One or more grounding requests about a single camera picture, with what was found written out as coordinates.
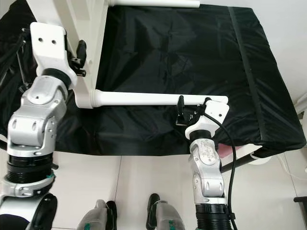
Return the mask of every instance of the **black tablecloth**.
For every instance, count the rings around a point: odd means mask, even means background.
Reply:
[[[18,0],[0,20],[0,54],[34,21]],[[35,63],[25,55],[29,74]],[[0,134],[20,103],[16,62],[0,91]],[[262,26],[250,8],[109,8],[97,89],[116,92],[226,95],[224,125],[236,145],[262,145],[262,157],[303,147],[306,140]],[[93,155],[187,154],[175,106],[79,109],[73,97],[56,149]],[[218,130],[218,143],[230,144]]]

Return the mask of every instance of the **white wall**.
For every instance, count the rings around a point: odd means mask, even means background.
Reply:
[[[13,2],[15,2],[15,0],[0,0],[0,18],[9,10]]]
[[[201,3],[252,8],[292,100],[295,102],[307,92],[307,0],[201,0]]]

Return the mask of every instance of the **white tile floor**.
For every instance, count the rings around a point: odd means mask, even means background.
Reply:
[[[307,180],[307,149],[281,154],[290,172]],[[0,152],[1,176],[7,155]],[[195,210],[188,156],[86,156],[57,152],[59,169],[52,193],[59,200],[54,230],[75,229],[97,199],[115,199],[118,229],[144,230],[148,196],[157,192],[195,229]],[[224,173],[228,184],[230,173]],[[277,157],[265,165],[237,168],[233,211],[239,230],[304,230],[301,210],[293,198],[307,196],[307,181],[289,176]]]

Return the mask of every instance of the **pink object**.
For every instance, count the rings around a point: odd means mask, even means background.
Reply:
[[[236,150],[240,149],[242,146],[236,146]],[[230,154],[232,154],[231,146],[219,144],[218,154],[220,158],[224,158]]]

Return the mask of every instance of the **white horizontal bar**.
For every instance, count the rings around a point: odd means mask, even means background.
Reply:
[[[103,105],[177,105],[181,94],[135,93],[135,92],[103,92],[95,90],[92,97],[92,106]],[[226,96],[211,95],[184,95],[185,105],[203,104],[206,97],[214,101],[228,103]]]
[[[199,8],[200,1],[199,0],[109,0],[109,5]]]

